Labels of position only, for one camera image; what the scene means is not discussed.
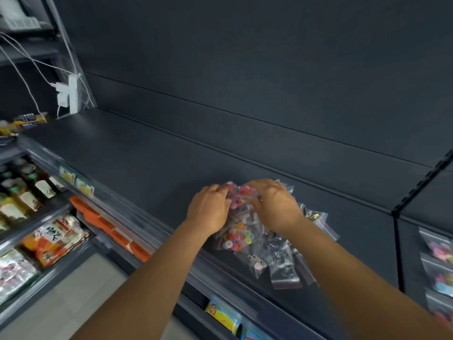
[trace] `gray floor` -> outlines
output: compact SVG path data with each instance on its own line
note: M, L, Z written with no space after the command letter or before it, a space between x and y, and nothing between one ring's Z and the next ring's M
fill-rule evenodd
M95 254L9 324L0 339L68 340L125 280L114 265ZM172 318L161 339L197 337Z

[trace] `person's left hand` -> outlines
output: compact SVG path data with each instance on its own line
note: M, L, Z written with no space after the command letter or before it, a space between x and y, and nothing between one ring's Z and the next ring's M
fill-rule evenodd
M206 186L192 199L186 222L208 236L218 232L227 221L231 199L227 199L228 186Z

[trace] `hand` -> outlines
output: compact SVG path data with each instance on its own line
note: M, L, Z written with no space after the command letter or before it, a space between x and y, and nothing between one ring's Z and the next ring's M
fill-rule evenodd
M271 179L254 180L248 183L256 188L262 200L250 200L261 222L270 230L285 235L288 229L309 222L286 187Z
M218 232L227 221L231 199L227 199L228 186L205 186L192 199L186 222L210 236Z

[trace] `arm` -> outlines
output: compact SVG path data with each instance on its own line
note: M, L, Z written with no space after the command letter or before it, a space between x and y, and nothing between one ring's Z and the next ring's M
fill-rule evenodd
M197 193L187 219L71 339L159 339L198 251L225 224L227 192L212 185Z
M452 334L307 220L286 188L253 181L262 200L252 204L261 221L291 241L310 266L354 339L451 339Z

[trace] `forearm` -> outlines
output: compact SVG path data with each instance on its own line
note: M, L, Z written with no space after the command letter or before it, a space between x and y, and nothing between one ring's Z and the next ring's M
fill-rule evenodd
M159 339L208 235L190 223L181 224L72 340Z
M313 224L284 234L303 254L321 289L355 339L450 339L425 310Z

